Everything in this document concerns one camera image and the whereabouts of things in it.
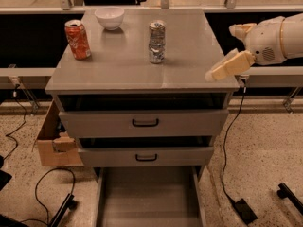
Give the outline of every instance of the table top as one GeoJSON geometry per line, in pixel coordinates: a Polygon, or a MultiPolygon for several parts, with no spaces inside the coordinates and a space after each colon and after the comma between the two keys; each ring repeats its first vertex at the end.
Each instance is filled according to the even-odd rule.
{"type": "Polygon", "coordinates": [[[235,91],[235,78],[207,82],[205,73],[223,52],[201,9],[125,9],[119,29],[108,31],[94,10],[84,24],[92,56],[74,59],[69,46],[45,90],[50,94],[132,91],[235,91]],[[149,61],[149,24],[166,23],[166,55],[149,61]]]}

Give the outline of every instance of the drawer front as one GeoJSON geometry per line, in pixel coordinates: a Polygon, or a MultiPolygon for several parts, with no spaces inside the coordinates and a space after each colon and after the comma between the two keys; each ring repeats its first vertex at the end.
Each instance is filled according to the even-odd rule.
{"type": "Polygon", "coordinates": [[[80,148],[85,166],[204,166],[213,147],[187,148],[80,148]]]}
{"type": "Polygon", "coordinates": [[[74,138],[218,135],[227,116],[228,110],[60,113],[74,138]]]}

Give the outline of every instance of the floor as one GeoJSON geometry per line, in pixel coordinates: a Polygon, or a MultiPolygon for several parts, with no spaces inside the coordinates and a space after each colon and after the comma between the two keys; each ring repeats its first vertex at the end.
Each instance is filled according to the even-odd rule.
{"type": "MultiPolygon", "coordinates": [[[[202,206],[208,227],[245,226],[223,193],[220,175],[223,170],[223,139],[226,129],[238,111],[240,101],[233,99],[222,133],[215,141],[215,153],[199,181],[202,206]]],[[[41,166],[35,139],[42,126],[49,102],[30,115],[26,124],[13,134],[20,145],[5,161],[2,170],[12,180],[0,192],[0,213],[10,218],[36,218],[46,221],[45,209],[35,199],[37,182],[54,167],[41,166]]],[[[245,199],[258,219],[249,226],[303,226],[303,218],[288,199],[280,199],[276,192],[280,183],[287,184],[303,201],[303,101],[293,102],[294,113],[286,113],[281,100],[245,99],[240,116],[231,127],[226,140],[227,167],[224,173],[226,192],[238,201],[245,199]]],[[[16,103],[0,105],[1,155],[6,156],[14,144],[5,137],[23,122],[24,110],[16,103]]],[[[78,206],[67,211],[60,226],[92,226],[96,208],[97,182],[90,168],[69,167],[75,176],[75,200],[78,206]]],[[[52,218],[72,188],[72,175],[52,171],[40,181],[39,200],[48,208],[52,218]]],[[[44,226],[37,221],[28,226],[44,226]]]]}

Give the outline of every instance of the drawer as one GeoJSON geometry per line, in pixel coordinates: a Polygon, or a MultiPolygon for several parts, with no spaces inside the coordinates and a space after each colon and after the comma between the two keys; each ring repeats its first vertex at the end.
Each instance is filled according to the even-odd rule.
{"type": "Polygon", "coordinates": [[[213,147],[79,148],[85,166],[205,166],[213,147]]]}
{"type": "Polygon", "coordinates": [[[96,227],[206,226],[191,166],[103,168],[96,227]]]}
{"type": "Polygon", "coordinates": [[[228,110],[61,112],[70,137],[218,135],[228,110]]]}

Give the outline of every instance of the silver can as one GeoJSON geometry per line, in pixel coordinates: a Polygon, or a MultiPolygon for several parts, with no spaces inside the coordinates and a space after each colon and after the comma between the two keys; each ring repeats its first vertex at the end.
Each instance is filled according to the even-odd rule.
{"type": "Polygon", "coordinates": [[[149,57],[151,63],[161,63],[165,58],[165,29],[166,24],[162,20],[154,20],[150,23],[149,57]]]}

